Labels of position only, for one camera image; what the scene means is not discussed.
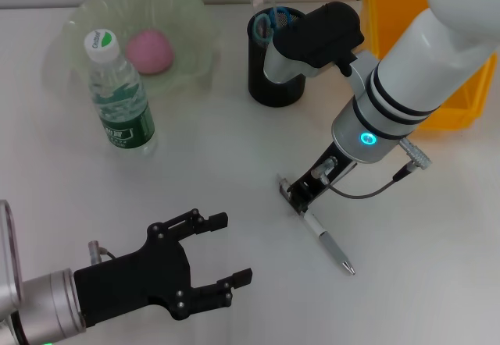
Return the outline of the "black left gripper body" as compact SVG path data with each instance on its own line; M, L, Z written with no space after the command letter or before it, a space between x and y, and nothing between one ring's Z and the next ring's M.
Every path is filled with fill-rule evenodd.
M149 305L165 308L177 321L190 315L190 265L161 223L148 227L139 250L79 269L73 277L87 327Z

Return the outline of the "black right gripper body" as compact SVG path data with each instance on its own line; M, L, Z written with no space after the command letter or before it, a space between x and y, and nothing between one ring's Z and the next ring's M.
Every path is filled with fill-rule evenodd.
M355 162L332 143L313 166L294 183L302 183L304 194L310 194L316 200L328 190L330 184L337 182L354 166Z

